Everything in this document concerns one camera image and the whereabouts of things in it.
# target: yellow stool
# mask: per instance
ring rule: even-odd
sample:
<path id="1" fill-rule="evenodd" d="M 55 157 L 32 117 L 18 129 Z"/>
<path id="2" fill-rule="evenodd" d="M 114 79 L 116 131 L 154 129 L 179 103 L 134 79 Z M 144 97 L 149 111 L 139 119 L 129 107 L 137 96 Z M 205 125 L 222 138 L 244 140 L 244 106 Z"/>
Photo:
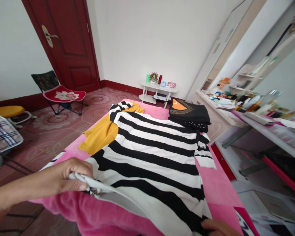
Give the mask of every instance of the yellow stool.
<path id="1" fill-rule="evenodd" d="M 22 113 L 26 113 L 29 115 L 26 119 L 19 121 L 19 122 L 14 122 L 11 120 L 12 117 L 18 116 Z M 0 107 L 0 116 L 7 118 L 8 121 L 16 128 L 23 128 L 22 125 L 18 125 L 19 123 L 22 123 L 30 118 L 36 119 L 37 116 L 33 116 L 30 112 L 26 111 L 24 107 L 21 106 L 5 106 L 5 107 Z"/>

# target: pink towel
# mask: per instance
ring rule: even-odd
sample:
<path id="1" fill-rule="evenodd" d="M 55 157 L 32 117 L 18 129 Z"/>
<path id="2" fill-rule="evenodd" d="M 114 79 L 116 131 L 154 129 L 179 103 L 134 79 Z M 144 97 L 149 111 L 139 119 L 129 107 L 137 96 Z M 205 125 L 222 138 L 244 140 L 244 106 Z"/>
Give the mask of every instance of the pink towel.
<path id="1" fill-rule="evenodd" d="M 150 114 L 154 118 L 166 120 L 169 116 L 166 109 L 143 103 L 138 104 L 145 108 L 146 114 Z M 77 138 L 65 149 L 66 152 L 55 164 L 71 157 L 81 160 L 87 159 L 89 154 L 78 149 L 79 144 L 84 140 L 85 135 Z M 204 192 L 212 217 L 225 221 L 243 235 L 234 207 L 242 208 L 245 211 L 244 206 L 211 147 L 209 148 L 217 170 L 200 167 L 197 162 L 196 165 L 203 179 Z M 32 202 L 42 203 L 53 214 L 61 214 L 66 219 L 77 222 L 83 236 L 163 235 L 149 219 L 134 215 L 113 203 L 98 200 L 83 192 L 66 192 Z"/>

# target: red table edge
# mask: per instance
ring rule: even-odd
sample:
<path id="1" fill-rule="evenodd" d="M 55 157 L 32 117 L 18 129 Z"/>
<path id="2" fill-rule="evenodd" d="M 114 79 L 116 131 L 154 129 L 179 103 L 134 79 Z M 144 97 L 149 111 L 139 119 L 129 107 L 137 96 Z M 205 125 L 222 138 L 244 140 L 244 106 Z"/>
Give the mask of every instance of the red table edge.
<path id="1" fill-rule="evenodd" d="M 277 175 L 287 183 L 295 191 L 295 182 L 292 180 L 283 170 L 281 170 L 277 165 L 275 165 L 269 158 L 263 157 L 262 160 L 267 163 L 267 165 L 274 170 Z"/>

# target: small potted plant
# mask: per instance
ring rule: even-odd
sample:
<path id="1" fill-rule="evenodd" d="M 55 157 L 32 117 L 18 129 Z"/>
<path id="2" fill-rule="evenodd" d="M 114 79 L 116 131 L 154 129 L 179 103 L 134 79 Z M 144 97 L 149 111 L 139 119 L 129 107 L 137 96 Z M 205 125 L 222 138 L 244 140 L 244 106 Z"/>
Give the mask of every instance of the small potted plant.
<path id="1" fill-rule="evenodd" d="M 157 82 L 157 73 L 154 72 L 150 75 L 150 82 L 151 84 L 154 84 L 155 82 Z"/>

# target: gold trim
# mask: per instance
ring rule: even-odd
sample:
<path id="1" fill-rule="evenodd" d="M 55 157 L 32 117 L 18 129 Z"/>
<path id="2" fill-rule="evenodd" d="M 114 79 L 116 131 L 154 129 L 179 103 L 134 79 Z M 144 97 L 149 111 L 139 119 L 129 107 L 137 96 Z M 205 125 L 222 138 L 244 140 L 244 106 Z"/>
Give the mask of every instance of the gold trim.
<path id="1" fill-rule="evenodd" d="M 187 114 L 194 110 L 194 108 L 186 104 L 184 101 L 182 100 L 177 100 L 177 101 L 183 104 L 185 107 L 187 107 L 187 109 L 186 110 L 170 110 L 171 114 Z"/>

